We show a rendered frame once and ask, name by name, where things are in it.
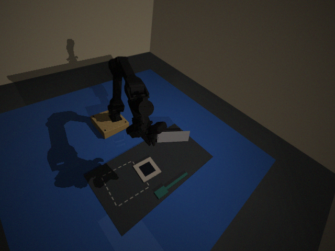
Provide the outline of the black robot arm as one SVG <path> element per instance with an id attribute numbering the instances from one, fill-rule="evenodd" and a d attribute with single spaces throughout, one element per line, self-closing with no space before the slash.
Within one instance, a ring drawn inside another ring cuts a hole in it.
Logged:
<path id="1" fill-rule="evenodd" d="M 135 76 L 128 57 L 118 56 L 108 61 L 108 67 L 113 75 L 113 97 L 107 106 L 112 122 L 122 120 L 120 112 L 124 111 L 125 105 L 121 100 L 122 77 L 125 80 L 124 90 L 128 98 L 128 105 L 132 115 L 150 116 L 154 111 L 154 105 L 148 100 L 149 92 L 141 80 Z M 143 120 L 136 122 L 132 120 L 132 125 L 128 130 L 128 134 L 132 138 L 139 138 L 145 133 L 147 125 Z"/>

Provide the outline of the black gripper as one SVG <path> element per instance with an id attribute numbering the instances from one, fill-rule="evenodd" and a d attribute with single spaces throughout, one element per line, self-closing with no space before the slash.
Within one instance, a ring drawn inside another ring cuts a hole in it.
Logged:
<path id="1" fill-rule="evenodd" d="M 155 146 L 156 135 L 160 134 L 167 128 L 165 122 L 157 122 L 154 125 L 151 125 L 153 122 L 150 121 L 148 116 L 145 117 L 142 115 L 135 115 L 133 116 L 132 120 L 135 120 L 136 122 L 139 122 L 139 120 L 143 120 L 146 123 L 148 128 L 146 129 L 145 133 L 142 133 L 141 138 L 143 138 L 148 146 L 150 146 L 151 143 L 153 146 Z"/>

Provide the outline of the beige square tile with dark centre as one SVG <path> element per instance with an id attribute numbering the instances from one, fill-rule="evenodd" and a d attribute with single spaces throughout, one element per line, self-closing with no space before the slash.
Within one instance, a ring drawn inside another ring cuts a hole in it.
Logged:
<path id="1" fill-rule="evenodd" d="M 161 170 L 158 168 L 158 166 L 155 164 L 151 157 L 133 165 L 133 167 L 143 182 L 146 182 L 152 177 L 161 173 Z"/>

